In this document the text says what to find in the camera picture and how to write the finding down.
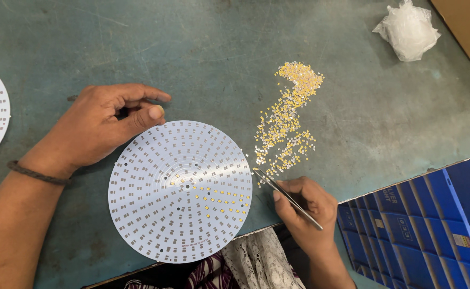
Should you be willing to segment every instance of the white plastic bag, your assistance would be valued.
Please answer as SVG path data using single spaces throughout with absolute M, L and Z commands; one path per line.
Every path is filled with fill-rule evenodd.
M 399 8 L 387 7 L 388 16 L 372 30 L 388 41 L 399 60 L 415 61 L 436 44 L 441 36 L 431 25 L 431 11 L 403 0 Z

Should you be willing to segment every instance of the fingernail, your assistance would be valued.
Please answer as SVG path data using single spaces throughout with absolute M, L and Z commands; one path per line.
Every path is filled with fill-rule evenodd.
M 272 196 L 274 197 L 274 201 L 278 201 L 281 198 L 280 193 L 278 191 L 273 191 Z
M 151 116 L 152 119 L 159 119 L 163 116 L 163 114 L 164 111 L 160 105 L 154 105 L 149 108 L 149 116 Z

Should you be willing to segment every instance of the pile of led chips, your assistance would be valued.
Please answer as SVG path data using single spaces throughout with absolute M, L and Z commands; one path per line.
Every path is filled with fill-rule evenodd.
M 257 154 L 258 165 L 269 164 L 270 168 L 266 173 L 270 175 L 279 175 L 279 172 L 284 172 L 301 162 L 299 155 L 308 156 L 309 149 L 315 150 L 313 145 L 315 139 L 309 130 L 300 133 L 300 116 L 297 114 L 297 109 L 305 107 L 307 102 L 311 101 L 309 97 L 315 95 L 315 90 L 321 86 L 324 79 L 322 74 L 315 74 L 310 65 L 306 66 L 302 62 L 286 62 L 280 66 L 275 75 L 291 81 L 294 86 L 292 89 L 284 86 L 280 89 L 281 97 L 277 103 L 260 111 L 261 122 L 254 137 L 259 146 L 254 146 L 254 152 Z M 285 141 L 287 144 L 284 148 L 277 148 L 279 154 L 274 155 L 274 160 L 267 156 L 270 148 Z

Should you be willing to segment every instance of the teal work surface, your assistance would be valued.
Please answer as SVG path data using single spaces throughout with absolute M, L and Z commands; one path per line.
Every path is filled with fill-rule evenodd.
M 433 9 L 426 1 L 418 6 Z M 88 84 L 142 82 L 173 96 L 166 119 L 209 123 L 254 163 L 260 111 L 280 97 L 275 76 L 304 61 L 326 76 L 301 108 L 316 139 L 307 175 L 338 200 L 470 157 L 470 62 L 442 33 L 421 61 L 400 62 L 379 34 L 386 0 L 2 0 L 0 77 L 11 121 L 0 145 L 19 159 Z M 36 288 L 78 288 L 154 263 L 132 250 L 110 218 L 107 189 L 117 149 L 74 176 L 46 236 Z M 279 222 L 270 190 L 253 186 L 240 233 Z

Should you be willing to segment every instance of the blue plastic crate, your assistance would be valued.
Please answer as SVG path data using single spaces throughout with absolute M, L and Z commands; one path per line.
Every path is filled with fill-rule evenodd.
M 470 288 L 470 160 L 340 204 L 338 221 L 361 275 L 394 289 Z

